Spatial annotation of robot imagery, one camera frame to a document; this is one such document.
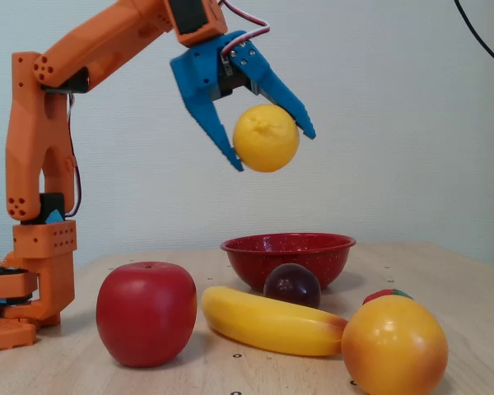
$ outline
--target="white wall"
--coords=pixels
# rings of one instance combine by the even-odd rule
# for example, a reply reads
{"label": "white wall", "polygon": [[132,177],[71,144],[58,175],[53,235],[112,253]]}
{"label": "white wall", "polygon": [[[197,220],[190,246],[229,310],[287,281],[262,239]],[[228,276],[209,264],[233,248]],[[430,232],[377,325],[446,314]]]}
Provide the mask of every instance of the white wall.
{"label": "white wall", "polygon": [[[155,42],[89,95],[72,133],[83,178],[77,265],[104,253],[215,248],[257,232],[425,240],[494,263],[494,61],[453,0],[235,0],[318,132],[276,174],[237,173],[189,117]],[[0,253],[11,248],[4,146],[10,54],[44,52],[109,0],[0,2]],[[464,0],[494,48],[494,0]],[[229,27],[251,28],[227,13]],[[232,131],[260,98],[217,107]]]}

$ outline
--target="yellow banana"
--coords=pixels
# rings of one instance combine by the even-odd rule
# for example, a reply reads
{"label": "yellow banana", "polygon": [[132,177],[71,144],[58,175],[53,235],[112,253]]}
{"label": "yellow banana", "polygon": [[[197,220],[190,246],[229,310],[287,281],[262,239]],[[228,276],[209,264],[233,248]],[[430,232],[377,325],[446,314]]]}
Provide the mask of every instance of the yellow banana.
{"label": "yellow banana", "polygon": [[226,286],[202,295],[208,324],[225,337],[249,346],[296,356],[341,352],[347,320],[328,312],[265,298]]}

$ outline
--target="orange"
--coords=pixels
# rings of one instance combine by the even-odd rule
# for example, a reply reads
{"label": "orange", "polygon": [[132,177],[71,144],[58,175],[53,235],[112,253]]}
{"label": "orange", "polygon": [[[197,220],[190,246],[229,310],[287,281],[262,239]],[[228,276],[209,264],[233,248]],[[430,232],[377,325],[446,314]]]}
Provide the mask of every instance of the orange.
{"label": "orange", "polygon": [[295,120],[282,107],[256,105],[238,119],[233,144],[247,167],[273,172],[291,162],[300,136]]}
{"label": "orange", "polygon": [[418,302],[387,295],[362,305],[344,329],[347,371],[370,395],[426,395],[442,379],[448,343]]}

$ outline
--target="bowl rim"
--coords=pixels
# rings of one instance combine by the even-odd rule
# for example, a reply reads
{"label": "bowl rim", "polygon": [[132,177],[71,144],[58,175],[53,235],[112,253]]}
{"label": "bowl rim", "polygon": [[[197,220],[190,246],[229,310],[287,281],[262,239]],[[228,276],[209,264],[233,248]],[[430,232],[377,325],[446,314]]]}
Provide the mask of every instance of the bowl rim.
{"label": "bowl rim", "polygon": [[[333,247],[326,247],[323,249],[304,249],[301,251],[253,251],[251,249],[233,249],[231,247],[227,247],[227,244],[232,243],[234,241],[247,239],[249,237],[268,237],[268,236],[281,236],[281,235],[322,235],[322,236],[338,236],[346,239],[346,243],[335,245]],[[220,244],[220,249],[226,251],[228,253],[248,253],[252,255],[307,255],[312,253],[327,253],[337,251],[339,249],[349,249],[353,247],[357,241],[351,236],[341,235],[338,233],[324,233],[324,232],[284,232],[284,233],[267,233],[261,235],[249,235],[249,236],[241,236],[236,237],[234,239],[226,240]]]}

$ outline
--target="lemon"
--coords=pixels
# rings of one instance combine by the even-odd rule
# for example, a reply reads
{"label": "lemon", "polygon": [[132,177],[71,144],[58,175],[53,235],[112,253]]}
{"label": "lemon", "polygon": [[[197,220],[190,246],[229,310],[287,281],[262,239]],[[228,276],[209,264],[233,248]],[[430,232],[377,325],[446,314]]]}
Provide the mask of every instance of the lemon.
{"label": "lemon", "polygon": [[278,105],[255,105],[236,123],[233,144],[238,157],[252,170],[273,172],[286,166],[298,151],[295,120]]}

